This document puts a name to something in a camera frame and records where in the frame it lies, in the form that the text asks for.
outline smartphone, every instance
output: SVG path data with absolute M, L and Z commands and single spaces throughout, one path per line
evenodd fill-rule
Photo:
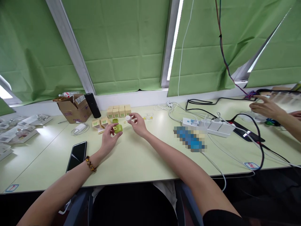
M 69 163 L 66 172 L 78 166 L 85 160 L 87 141 L 76 144 L 72 147 Z
M 237 128 L 240 128 L 240 129 L 243 129 L 245 131 L 248 132 L 249 136 L 252 137 L 252 139 L 255 141 L 255 142 L 265 142 L 264 139 L 260 138 L 259 140 L 259 136 L 256 135 L 255 133 L 251 132 L 250 130 L 248 130 L 246 127 L 242 126 L 241 124 L 237 123 L 237 122 L 233 122 L 235 124 L 235 126 Z M 247 134 L 242 131 L 242 130 L 239 130 L 239 129 L 235 129 L 234 130 L 235 133 L 237 133 L 239 136 L 241 136 L 242 138 L 244 138 L 246 141 L 249 141 L 249 142 L 252 142 L 251 139 L 247 136 Z

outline black cylindrical speaker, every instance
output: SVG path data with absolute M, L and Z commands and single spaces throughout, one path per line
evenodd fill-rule
M 93 93 L 85 94 L 85 98 L 87 100 L 87 103 L 88 103 L 88 105 L 91 109 L 91 112 L 92 112 L 94 118 L 100 118 L 101 114 L 100 114 L 100 111 L 98 109 L 98 106 L 97 106 L 97 103 L 95 101 Z

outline table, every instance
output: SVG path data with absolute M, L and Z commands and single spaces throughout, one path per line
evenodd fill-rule
M 26 143 L 12 145 L 13 153 L 0 161 L 0 192 L 10 184 L 38 157 L 39 154 L 63 131 L 68 123 L 57 124 L 65 117 L 54 116 L 44 126 L 37 127 L 37 133 Z
M 221 100 L 217 105 L 195 105 L 191 108 L 202 108 L 216 114 L 219 111 L 224 119 L 231 119 L 240 112 L 249 110 L 247 101 Z M 220 172 L 201 153 L 192 153 L 186 149 L 177 138 L 173 129 L 180 126 L 179 122 L 173 121 L 168 116 L 168 111 L 154 111 L 153 106 L 136 107 L 132 112 L 153 113 L 154 119 L 146 121 L 147 129 L 156 137 L 178 149 L 194 162 L 200 165 L 210 176 L 220 175 Z M 172 112 L 172 116 L 181 120 L 183 117 L 191 118 Z M 94 118 L 91 116 L 87 123 L 91 125 Z M 256 132 L 253 123 L 237 119 L 237 122 Z M 83 185 L 112 185 L 122 183 L 136 183 L 157 180 L 171 180 L 178 178 L 165 164 L 155 150 L 142 138 L 135 134 L 129 124 L 124 124 L 124 118 L 119 118 L 119 123 L 124 127 L 124 134 L 119 138 L 115 148 Z M 74 144 L 87 141 L 87 155 L 92 155 L 101 146 L 102 135 L 90 128 L 86 133 L 79 136 L 71 136 L 70 132 L 77 125 L 68 126 L 45 148 L 45 150 L 24 170 L 13 182 L 19 184 L 15 192 L 40 191 L 47 189 L 53 182 L 61 177 L 67 169 L 71 149 Z M 262 137 L 266 140 L 265 145 L 273 151 L 287 158 L 291 163 L 301 165 L 301 144 L 287 131 L 279 132 L 275 127 L 259 125 Z M 228 138 L 211 135 L 221 144 L 223 149 L 232 152 L 242 162 L 261 162 L 261 151 L 252 142 L 247 142 L 233 133 Z M 207 144 L 206 155 L 214 161 L 225 175 L 248 173 L 247 168 L 231 159 L 213 142 L 205 138 Z M 288 167 L 287 164 L 273 160 L 266 156 L 263 169 Z

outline person's hand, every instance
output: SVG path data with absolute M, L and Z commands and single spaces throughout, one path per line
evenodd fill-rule
M 113 137 L 111 136 L 111 134 L 114 135 L 113 127 L 116 125 L 118 125 L 118 123 L 107 125 L 103 132 L 103 139 L 102 139 L 101 147 L 99 149 L 99 152 L 101 153 L 103 158 L 112 151 L 118 138 L 122 135 L 122 132 L 119 132 L 115 136 Z
M 138 113 L 130 113 L 129 116 L 131 116 L 134 121 L 128 121 L 128 123 L 132 125 L 135 133 L 144 138 L 149 133 L 145 126 L 144 119 Z
M 250 104 L 250 108 L 253 112 L 275 120 L 278 120 L 278 118 L 281 116 L 287 115 L 285 110 L 283 110 L 281 107 L 279 107 L 277 104 L 275 104 L 265 96 L 255 95 L 254 97 L 263 100 L 263 103 L 254 102 Z
M 301 111 L 294 111 L 294 112 L 291 112 L 289 114 L 301 121 Z

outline power strip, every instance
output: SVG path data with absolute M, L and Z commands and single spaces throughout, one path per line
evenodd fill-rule
M 199 127 L 199 129 L 207 130 L 207 133 L 217 135 L 220 137 L 227 138 L 231 135 L 232 131 L 235 129 L 235 125 L 230 126 L 226 122 L 221 122 L 218 119 L 215 120 L 194 120 L 189 118 L 183 118 L 182 126 L 194 126 Z

